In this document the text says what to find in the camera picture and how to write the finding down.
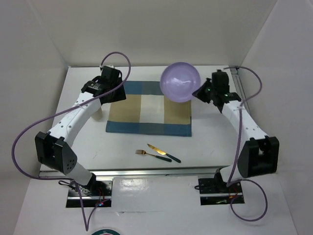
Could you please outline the purple plate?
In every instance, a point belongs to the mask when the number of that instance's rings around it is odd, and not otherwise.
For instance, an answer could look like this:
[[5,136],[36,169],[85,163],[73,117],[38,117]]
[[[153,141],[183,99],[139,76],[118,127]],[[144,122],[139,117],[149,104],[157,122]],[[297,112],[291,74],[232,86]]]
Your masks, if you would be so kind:
[[165,97],[183,103],[193,99],[192,93],[201,86],[201,77],[193,65],[176,62],[162,72],[159,84]]

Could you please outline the beige paper cup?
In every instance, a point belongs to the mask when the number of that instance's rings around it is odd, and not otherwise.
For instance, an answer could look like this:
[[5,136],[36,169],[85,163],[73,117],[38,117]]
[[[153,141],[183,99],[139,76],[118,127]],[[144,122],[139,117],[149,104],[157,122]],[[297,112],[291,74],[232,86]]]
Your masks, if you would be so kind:
[[100,121],[103,117],[102,108],[97,109],[92,115],[92,119],[95,121]]

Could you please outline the blue tan checked placemat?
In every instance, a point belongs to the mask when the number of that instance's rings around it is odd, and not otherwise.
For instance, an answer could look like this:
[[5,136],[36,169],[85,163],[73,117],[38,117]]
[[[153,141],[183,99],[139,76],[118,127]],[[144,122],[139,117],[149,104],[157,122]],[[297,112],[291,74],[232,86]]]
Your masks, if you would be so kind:
[[190,101],[169,100],[157,81],[127,81],[124,90],[126,99],[110,106],[106,132],[192,136]]

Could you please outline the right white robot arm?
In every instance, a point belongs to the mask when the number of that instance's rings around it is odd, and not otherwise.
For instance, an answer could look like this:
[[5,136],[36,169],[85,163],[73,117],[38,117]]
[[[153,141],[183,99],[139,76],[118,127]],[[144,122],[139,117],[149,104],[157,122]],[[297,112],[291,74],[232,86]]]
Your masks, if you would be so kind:
[[193,96],[213,103],[238,133],[234,163],[216,170],[213,186],[219,192],[243,179],[272,174],[277,171],[279,140],[270,137],[253,120],[236,92],[230,92],[229,77],[217,70]]

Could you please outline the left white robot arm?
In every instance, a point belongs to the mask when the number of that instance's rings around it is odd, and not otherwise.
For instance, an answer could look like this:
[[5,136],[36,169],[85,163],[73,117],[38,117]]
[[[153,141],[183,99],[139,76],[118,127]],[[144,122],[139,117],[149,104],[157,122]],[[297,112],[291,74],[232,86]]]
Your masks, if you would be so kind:
[[48,132],[39,132],[36,135],[38,161],[74,180],[85,195],[106,192],[107,185],[98,181],[94,173],[78,163],[71,147],[82,127],[103,104],[125,99],[122,72],[104,66],[100,76],[88,81],[82,87],[73,106],[74,110],[66,113]]

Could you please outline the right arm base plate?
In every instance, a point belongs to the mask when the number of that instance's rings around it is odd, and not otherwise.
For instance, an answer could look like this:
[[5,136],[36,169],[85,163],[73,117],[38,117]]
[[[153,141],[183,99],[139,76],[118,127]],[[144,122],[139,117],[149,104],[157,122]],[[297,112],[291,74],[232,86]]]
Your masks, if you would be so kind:
[[206,205],[226,205],[234,199],[234,204],[244,204],[244,195],[240,183],[230,187],[222,185],[218,187],[213,178],[199,178],[198,184],[194,186],[200,193],[200,202],[202,206]]

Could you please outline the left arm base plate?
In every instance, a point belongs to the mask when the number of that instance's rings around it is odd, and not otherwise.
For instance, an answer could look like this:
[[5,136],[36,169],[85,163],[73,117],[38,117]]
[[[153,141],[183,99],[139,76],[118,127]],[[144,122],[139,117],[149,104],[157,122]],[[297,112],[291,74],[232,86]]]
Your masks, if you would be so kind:
[[[107,189],[97,189],[96,192],[89,192],[88,190],[80,187],[83,205],[85,208],[93,208],[98,205],[99,208],[110,208],[112,206],[112,178],[102,178],[102,182],[106,184]],[[66,208],[80,208],[80,198],[77,188],[74,183],[59,183],[60,185],[67,186],[67,201]]]

